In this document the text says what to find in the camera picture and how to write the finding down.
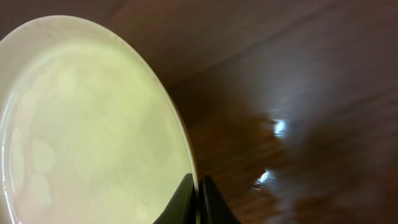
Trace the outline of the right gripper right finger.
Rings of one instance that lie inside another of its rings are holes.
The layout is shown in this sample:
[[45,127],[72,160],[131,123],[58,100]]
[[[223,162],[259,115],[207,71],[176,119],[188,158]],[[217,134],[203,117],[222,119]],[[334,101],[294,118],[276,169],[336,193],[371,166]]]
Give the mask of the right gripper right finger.
[[200,181],[199,199],[202,224],[241,224],[209,175],[204,176]]

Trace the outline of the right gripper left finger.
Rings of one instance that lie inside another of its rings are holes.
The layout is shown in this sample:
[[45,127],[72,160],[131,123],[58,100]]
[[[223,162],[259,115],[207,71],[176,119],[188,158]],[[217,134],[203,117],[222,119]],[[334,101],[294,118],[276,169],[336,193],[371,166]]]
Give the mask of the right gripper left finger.
[[186,174],[154,224],[196,224],[196,196],[192,174]]

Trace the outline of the yellow plate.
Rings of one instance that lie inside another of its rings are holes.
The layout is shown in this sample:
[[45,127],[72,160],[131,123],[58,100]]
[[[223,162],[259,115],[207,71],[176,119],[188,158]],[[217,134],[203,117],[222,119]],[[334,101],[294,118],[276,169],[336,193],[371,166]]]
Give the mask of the yellow plate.
[[189,138],[146,61],[109,29],[46,16],[1,40],[1,222],[154,223]]

